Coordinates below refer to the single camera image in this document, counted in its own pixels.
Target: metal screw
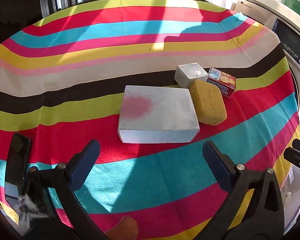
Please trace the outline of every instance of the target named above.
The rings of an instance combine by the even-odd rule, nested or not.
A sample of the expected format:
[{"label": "metal screw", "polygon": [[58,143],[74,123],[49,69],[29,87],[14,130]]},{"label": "metal screw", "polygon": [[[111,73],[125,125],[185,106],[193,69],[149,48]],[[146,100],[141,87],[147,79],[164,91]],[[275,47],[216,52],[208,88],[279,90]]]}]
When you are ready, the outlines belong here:
[{"label": "metal screw", "polygon": [[32,166],[32,167],[30,167],[29,171],[30,171],[30,172],[34,172],[36,169],[37,169],[36,166]]},{"label": "metal screw", "polygon": [[246,167],[245,167],[243,164],[241,164],[241,163],[237,164],[237,169],[238,169],[239,171],[244,171],[245,168],[246,168]]},{"label": "metal screw", "polygon": [[58,169],[63,170],[66,167],[65,163],[59,163],[58,164]]},{"label": "metal screw", "polygon": [[270,173],[270,174],[273,174],[273,173],[274,173],[274,170],[271,169],[271,168],[268,168],[268,169],[267,169],[267,172]]}]

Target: white appliance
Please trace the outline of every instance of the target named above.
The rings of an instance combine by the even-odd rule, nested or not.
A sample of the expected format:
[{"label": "white appliance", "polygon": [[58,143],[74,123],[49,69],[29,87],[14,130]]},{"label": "white appliance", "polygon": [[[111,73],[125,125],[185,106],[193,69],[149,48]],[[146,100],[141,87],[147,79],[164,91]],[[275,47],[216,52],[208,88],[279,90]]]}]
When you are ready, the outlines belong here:
[{"label": "white appliance", "polygon": [[[263,24],[279,37],[293,73],[300,117],[300,15],[276,0],[238,0],[234,9]],[[294,179],[282,189],[285,230],[289,230],[300,210],[300,172],[292,167]]]}]

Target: brand logo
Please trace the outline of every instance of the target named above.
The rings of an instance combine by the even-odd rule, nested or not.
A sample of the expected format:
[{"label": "brand logo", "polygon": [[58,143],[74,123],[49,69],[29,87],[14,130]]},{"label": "brand logo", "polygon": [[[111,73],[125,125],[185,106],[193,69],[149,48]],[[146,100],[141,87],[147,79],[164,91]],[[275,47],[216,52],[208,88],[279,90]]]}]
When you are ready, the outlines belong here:
[{"label": "brand logo", "polygon": [[249,8],[251,8],[251,6],[249,6],[248,4],[245,4],[243,1],[240,2],[242,5],[247,6]]}]

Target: yellow sponge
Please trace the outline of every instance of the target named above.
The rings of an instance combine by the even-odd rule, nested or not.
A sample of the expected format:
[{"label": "yellow sponge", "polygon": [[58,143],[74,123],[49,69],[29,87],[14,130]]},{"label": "yellow sponge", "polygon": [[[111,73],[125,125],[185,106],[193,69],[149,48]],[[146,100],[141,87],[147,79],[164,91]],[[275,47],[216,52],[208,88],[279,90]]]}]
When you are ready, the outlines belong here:
[{"label": "yellow sponge", "polygon": [[227,119],[226,107],[217,86],[197,79],[189,91],[199,122],[217,125]]}]

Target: small product box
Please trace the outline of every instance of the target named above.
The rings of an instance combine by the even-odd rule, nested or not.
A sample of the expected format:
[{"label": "small product box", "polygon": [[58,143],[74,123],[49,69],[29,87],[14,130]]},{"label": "small product box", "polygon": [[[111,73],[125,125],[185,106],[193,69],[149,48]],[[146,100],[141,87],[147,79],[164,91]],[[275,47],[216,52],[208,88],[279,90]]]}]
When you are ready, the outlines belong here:
[{"label": "small product box", "polygon": [[200,79],[207,81],[209,74],[196,62],[178,65],[174,80],[181,88],[189,88],[193,82]]},{"label": "small product box", "polygon": [[236,78],[216,68],[210,68],[207,82],[216,85],[227,98],[231,97],[236,88]]},{"label": "small product box", "polygon": [[188,89],[126,86],[118,127],[123,143],[186,143],[199,130]]}]

